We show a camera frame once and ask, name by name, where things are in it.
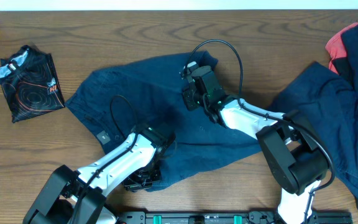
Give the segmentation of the navy blue shorts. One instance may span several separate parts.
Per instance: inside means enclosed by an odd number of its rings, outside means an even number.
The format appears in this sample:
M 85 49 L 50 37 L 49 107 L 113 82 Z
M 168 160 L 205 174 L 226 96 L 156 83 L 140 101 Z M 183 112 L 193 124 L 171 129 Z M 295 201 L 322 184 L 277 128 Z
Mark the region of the navy blue shorts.
M 176 142 L 161 161 L 162 179 L 151 192 L 260 152 L 256 139 L 212 123 L 201 108 L 186 108 L 182 89 L 187 82 L 180 72 L 188 57 L 164 55 L 95 70 L 65 103 L 105 153 L 118 147 L 135 124 L 173 128 Z

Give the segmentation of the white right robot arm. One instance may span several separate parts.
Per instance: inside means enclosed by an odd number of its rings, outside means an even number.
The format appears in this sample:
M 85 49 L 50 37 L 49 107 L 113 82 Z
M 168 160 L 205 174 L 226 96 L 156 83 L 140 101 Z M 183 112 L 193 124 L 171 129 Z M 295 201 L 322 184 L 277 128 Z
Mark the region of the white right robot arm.
M 299 111 L 273 113 L 228 95 L 213 69 L 191 62 L 183 100 L 188 110 L 201 107 L 213 123 L 258 141 L 269 169 L 282 188 L 278 215 L 284 223 L 308 223 L 314 193 L 333 163 L 306 116 Z

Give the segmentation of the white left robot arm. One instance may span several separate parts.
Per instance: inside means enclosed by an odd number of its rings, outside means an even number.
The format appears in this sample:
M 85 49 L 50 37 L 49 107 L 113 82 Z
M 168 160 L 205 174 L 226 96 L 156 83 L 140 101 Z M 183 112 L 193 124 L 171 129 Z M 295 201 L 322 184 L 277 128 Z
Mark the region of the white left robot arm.
M 26 213 L 24 223 L 116 223 L 105 207 L 108 195 L 123 181 L 130 189 L 152 185 L 157 162 L 175 140 L 173 128 L 142 124 L 99 160 L 71 170 L 55 169 Z

